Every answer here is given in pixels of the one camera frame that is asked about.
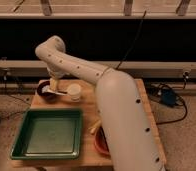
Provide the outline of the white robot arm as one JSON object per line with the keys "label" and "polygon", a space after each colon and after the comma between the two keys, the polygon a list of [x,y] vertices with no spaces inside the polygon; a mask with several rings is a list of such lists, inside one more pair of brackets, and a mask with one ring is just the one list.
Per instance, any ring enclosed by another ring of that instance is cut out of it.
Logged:
{"label": "white robot arm", "polygon": [[97,109],[115,171],[166,171],[132,76],[68,55],[58,36],[38,45],[35,54],[47,64],[51,77],[59,79],[69,73],[95,86]]}

